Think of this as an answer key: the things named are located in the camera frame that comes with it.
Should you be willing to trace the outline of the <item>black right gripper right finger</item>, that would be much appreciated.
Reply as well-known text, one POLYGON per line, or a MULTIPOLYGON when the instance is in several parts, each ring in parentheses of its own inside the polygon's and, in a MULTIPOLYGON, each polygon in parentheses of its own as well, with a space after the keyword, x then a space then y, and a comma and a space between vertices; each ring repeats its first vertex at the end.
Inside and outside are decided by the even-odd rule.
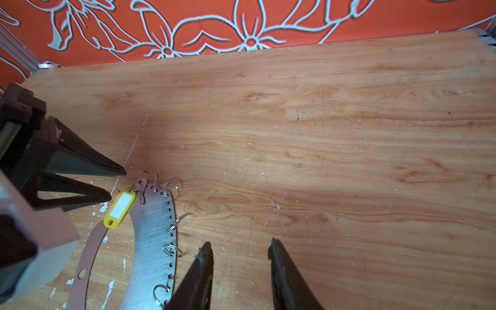
POLYGON ((268 257, 274 309, 323 310, 280 240, 271 240, 268 257))

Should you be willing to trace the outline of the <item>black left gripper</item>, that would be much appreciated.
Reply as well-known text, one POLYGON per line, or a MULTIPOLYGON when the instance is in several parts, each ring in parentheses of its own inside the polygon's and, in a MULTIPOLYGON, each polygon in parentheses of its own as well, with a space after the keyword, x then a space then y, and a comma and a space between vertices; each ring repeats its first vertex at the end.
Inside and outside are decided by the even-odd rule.
POLYGON ((59 174, 125 176, 57 118, 34 93, 10 84, 1 96, 1 172, 37 211, 72 211, 109 202, 108 191, 59 174), (40 192, 64 194, 42 198, 40 192))

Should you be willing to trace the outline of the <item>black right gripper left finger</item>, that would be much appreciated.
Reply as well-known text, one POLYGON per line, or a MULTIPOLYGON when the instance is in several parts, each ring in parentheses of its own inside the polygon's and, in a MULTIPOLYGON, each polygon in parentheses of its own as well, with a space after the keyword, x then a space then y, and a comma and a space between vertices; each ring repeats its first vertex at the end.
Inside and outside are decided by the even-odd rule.
POLYGON ((199 250, 171 300, 164 309, 200 309, 211 308, 213 288, 214 257, 210 242, 206 242, 199 250))

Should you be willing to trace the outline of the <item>yellow key tag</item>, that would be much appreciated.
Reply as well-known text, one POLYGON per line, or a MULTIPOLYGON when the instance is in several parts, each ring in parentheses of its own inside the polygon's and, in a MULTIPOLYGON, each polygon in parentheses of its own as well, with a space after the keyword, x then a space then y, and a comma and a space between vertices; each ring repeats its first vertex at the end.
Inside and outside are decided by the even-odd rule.
POLYGON ((136 197, 137 193, 133 189, 121 191, 117 195, 116 200, 104 217, 104 226, 107 229, 114 229, 118 227, 125 218, 130 208, 133 206, 136 197))

